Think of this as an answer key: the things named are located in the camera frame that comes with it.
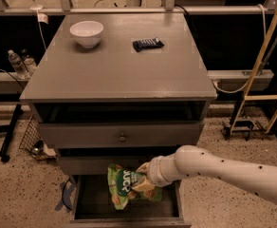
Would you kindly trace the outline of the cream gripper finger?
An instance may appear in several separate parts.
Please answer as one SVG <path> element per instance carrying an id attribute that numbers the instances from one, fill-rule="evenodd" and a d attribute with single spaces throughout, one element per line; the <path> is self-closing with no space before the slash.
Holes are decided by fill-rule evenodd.
<path id="1" fill-rule="evenodd" d="M 155 185 L 147 177 L 142 177 L 138 182 L 132 185 L 132 189 L 136 192 L 150 191 L 155 188 Z"/>
<path id="2" fill-rule="evenodd" d="M 148 167 L 149 167 L 149 163 L 145 162 L 144 164 L 142 164 L 137 170 L 137 173 L 142 173 L 142 174 L 146 174 L 148 172 Z"/>

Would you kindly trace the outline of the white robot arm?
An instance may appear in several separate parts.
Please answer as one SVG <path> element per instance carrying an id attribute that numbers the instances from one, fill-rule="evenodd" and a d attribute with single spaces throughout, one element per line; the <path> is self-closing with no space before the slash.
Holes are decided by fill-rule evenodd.
<path id="1" fill-rule="evenodd" d="M 152 158 L 137 172 L 147 176 L 149 186 L 158 187 L 194 177 L 219 179 L 277 204 L 276 166 L 217 157 L 193 145 L 182 145 L 174 154 Z"/>

